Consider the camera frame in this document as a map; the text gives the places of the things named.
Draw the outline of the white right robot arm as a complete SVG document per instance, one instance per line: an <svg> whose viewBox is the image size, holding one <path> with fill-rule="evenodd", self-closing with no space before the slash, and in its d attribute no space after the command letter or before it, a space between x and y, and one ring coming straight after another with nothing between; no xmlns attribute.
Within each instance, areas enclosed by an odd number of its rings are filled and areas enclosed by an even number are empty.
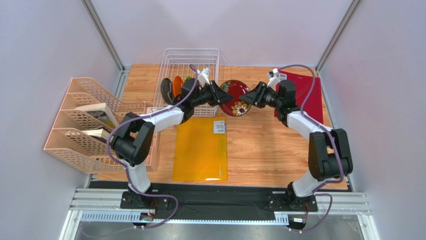
<svg viewBox="0 0 426 240"><path fill-rule="evenodd" d="M291 211L306 209L316 191L326 184L341 183L353 171L348 135L343 129L333 129L310 117L296 103L296 86L283 80L278 90L260 82L240 100L254 107L270 106L277 119L308 140L308 170L291 182L284 194L284 205Z"/></svg>

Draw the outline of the dark red floral plate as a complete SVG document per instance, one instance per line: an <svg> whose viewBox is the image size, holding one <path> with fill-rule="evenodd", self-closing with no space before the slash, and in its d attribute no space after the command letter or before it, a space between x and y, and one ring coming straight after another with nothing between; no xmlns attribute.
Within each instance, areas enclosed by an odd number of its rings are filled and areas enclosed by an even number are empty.
<svg viewBox="0 0 426 240"><path fill-rule="evenodd" d="M240 80L232 79L223 82L220 88L231 95L231 101L222 103L221 110L231 117L241 117L247 114L251 108L251 104L240 99L242 95L247 94L250 88Z"/></svg>

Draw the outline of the orange plate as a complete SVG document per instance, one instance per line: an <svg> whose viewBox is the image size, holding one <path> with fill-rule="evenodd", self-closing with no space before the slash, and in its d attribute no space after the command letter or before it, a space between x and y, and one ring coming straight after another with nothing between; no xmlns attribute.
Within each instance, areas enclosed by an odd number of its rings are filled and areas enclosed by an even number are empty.
<svg viewBox="0 0 426 240"><path fill-rule="evenodd" d="M174 97L179 96L182 93L184 80L180 76L175 76L172 83L172 93Z"/></svg>

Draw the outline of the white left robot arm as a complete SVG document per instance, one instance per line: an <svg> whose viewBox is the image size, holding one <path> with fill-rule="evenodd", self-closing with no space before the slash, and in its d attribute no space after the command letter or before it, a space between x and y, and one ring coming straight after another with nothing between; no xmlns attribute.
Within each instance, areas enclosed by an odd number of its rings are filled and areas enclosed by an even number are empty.
<svg viewBox="0 0 426 240"><path fill-rule="evenodd" d="M215 81L200 86L197 79L190 78L167 107L142 115L127 113L108 136L106 151L114 162L124 167L129 197L135 198L141 207L150 206L156 198L168 198L166 194L152 193L145 165L156 133L186 122L193 116L195 107L204 104L214 107L232 100L233 96Z"/></svg>

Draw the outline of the dark grey plate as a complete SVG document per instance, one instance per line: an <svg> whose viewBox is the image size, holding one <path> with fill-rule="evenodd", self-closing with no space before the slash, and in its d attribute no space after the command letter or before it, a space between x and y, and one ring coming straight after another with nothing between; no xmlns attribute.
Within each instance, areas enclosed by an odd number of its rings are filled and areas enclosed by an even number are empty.
<svg viewBox="0 0 426 240"><path fill-rule="evenodd" d="M160 83L160 93L162 99L168 105L171 105L174 99L173 95L173 84L169 78L163 78Z"/></svg>

